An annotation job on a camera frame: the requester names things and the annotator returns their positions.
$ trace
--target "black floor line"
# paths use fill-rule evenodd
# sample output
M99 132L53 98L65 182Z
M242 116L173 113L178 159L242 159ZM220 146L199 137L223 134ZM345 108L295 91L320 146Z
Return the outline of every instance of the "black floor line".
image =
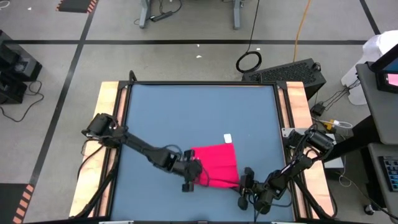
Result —
M8 40L8 44L168 45L249 44L249 40ZM363 45L366 40L299 40L299 45ZM252 40L252 44L294 45L294 40Z
M373 16L371 14L371 11L369 10L368 4L366 4L365 0L359 0L359 1L362 5L363 11L365 12L366 17L368 18L369 23L371 24L374 34L379 35L380 30L377 27L376 21L373 19Z
M93 22L95 9L96 9L96 7L94 8L93 12L88 16L85 27L81 34L78 46L76 48L75 55L73 56L72 62L69 67L68 75L65 79L65 82L63 83L61 94L58 99L57 105L55 107L55 111L52 116L50 126L47 130L45 137L44 137L44 142L43 142L42 148L41 148L39 156L37 158L36 165L33 169L32 176L30 177L30 181L29 181L30 184L36 185L37 181L39 180L39 176L40 176L40 173L41 173L43 165L44 165L44 160L49 151L50 143L53 138L55 128L57 127L57 123L58 123L58 120L61 115L63 104L67 97L67 93L68 93L70 84L72 82L73 75L75 74L75 70L76 70L80 55L81 55L81 51L83 50L84 40L87 38L87 34L90 29L91 22Z

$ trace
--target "black metal frame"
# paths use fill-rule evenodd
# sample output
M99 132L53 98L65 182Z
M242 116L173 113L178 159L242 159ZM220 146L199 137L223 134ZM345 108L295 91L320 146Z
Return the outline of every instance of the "black metal frame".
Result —
M280 98L279 98L279 93L278 93L278 85L276 82L192 82L192 81L180 81L180 82L169 82L169 81L137 81L134 73L130 73L130 80L128 81L120 81L118 85L118 92L116 94L116 102L113 110L113 116L118 115L118 109L119 109L119 104L121 100L121 93L122 89L126 88L126 97L125 97L125 102L124 102L124 109L123 109L123 114L122 114L122 120L121 120L121 125L126 125L126 116L127 112L130 107L130 98L131 98L131 90L132 86L135 84L139 85L207 85L207 86L272 86L274 89L274 95L275 95L275 106L277 110L277 115L278 115L278 120L279 120L279 126L280 126L280 136L282 136L282 128L285 127L284 120L283 120L283 115L282 115L282 108L280 105ZM284 92L284 100L286 104L286 110L287 110L287 117L289 120L289 126L291 128L294 128L294 120L293 120L293 115L292 115L292 110L290 107L290 101L289 101L289 94L287 93L287 90L283 90ZM287 149L285 150L285 162L288 164L290 162L290 152ZM111 149L106 149L106 154L105 154L105 162L103 164L102 170L101 170L101 179L100 179L100 184L102 184L104 178L106 177L107 171L108 171L108 165L109 165L109 157L111 154ZM117 161L116 164L116 175L110 183L110 190L109 190L109 197L108 197L108 204L106 207L106 217L111 216L112 212L112 207L113 207L113 197L114 197L114 191L116 188L116 179L118 178L118 167L119 167L119 158L121 157L121 146L116 149L116 155L115 155L115 161ZM305 184L305 179L303 174L300 176L300 179L303 181ZM294 218L295 220L301 220L302 217L300 216L300 210L299 210L299 205L296 197L296 189L295 189L295 184L293 181L290 181L289 187L292 191L292 206L293 206L293 211L294 211ZM308 202L304 199L305 201L305 209L307 213L307 218L313 218L310 206ZM95 208L95 215L99 215L99 210L101 206L101 200L97 202L96 208Z

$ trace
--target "table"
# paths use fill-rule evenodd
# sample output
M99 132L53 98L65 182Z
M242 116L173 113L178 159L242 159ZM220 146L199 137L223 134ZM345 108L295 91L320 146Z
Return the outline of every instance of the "table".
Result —
M372 185L377 185L378 190L381 191L382 198L384 199L384 205L387 207L387 210L391 212L393 215L398 215L398 193L391 192L388 188L387 181L385 180L383 169L379 162L379 156L393 156L398 157L398 147L397 146L387 146L378 143L371 143L367 148L368 154L370 154L371 164L373 165L371 169L374 170L377 178L372 179L377 183L372 183ZM391 221L394 223L398 223L397 220L391 218Z
M328 161L353 150L366 147L372 142L383 144L398 144L396 127L398 120L398 94L379 91L376 85L375 73L367 64L356 66L358 78L368 102L371 115L353 128L354 136L335 145Z
M145 28L145 22L152 16L150 12L150 2L152 0L141 0L141 15L139 17L139 27L141 29ZM234 1L234 29L241 28L241 6L242 0L233 0Z
M122 112L124 111L124 102L126 99L127 90L123 88L123 86L119 86L121 88L120 92L120 101L115 102L116 94L118 93L118 82L104 82L101 85L101 89L99 92L99 97L97 101L97 106L95 109L96 113L109 113L112 114L115 112L118 120L122 119ZM288 112L286 110L286 103L284 99L284 92L280 89L278 91L280 96L280 105L282 108L282 115L285 126L288 127ZM307 128L312 124L312 120L310 117L308 103L305 96L304 88L302 83L288 82L287 83L287 91L286 93L289 96L290 104L287 107L291 107L292 116L294 119L294 125L298 128ZM95 142L89 142L86 147L85 155L90 155L98 145ZM76 186L76 192L73 199L70 215L76 215L90 200L91 196L98 188L98 183L101 178L101 168L105 166L106 160L108 161L108 170L112 166L113 157L115 150L109 150L107 156L105 150L102 150L97 155L95 155L87 164L82 168L80 173L80 178L78 180ZM325 173L323 170L323 164L321 162L317 162L314 166L305 171L305 181L307 183L307 187L309 191L316 198L318 203L324 208L324 210L332 215L333 207L330 200L330 195L327 187L327 182L325 179ZM307 211L305 209L305 204L302 198L302 194L299 193L297 189L297 200L298 200L298 212L299 217L307 217ZM91 215L106 215L108 211L108 199L112 194L109 193L108 189L105 191L102 199L101 205L97 207L94 211L92 211ZM316 214L312 211L312 216L316 218Z

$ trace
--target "keyboard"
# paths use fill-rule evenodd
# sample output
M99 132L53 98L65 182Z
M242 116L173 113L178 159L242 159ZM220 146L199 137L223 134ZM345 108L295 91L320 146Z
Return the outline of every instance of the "keyboard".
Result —
M390 191L398 192L398 157L380 156L379 159Z
M307 63L293 63L289 66L284 66L275 69L263 70L257 75L250 77L251 81L258 81L261 75L264 81L301 81L304 84L313 83L316 80L314 76L314 69L308 66Z

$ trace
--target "blue tabletop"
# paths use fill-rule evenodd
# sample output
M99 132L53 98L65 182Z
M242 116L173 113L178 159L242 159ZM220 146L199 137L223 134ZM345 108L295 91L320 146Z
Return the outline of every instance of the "blue tabletop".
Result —
M271 86L134 85L126 125L149 144L176 144L183 151L224 143L231 134L239 175L251 167L258 181L284 166L280 126ZM111 220L251 222L254 211L238 207L230 189L195 186L183 193L183 178L153 167L122 147ZM274 203L286 205L289 193ZM258 221L293 221L292 207L272 207Z

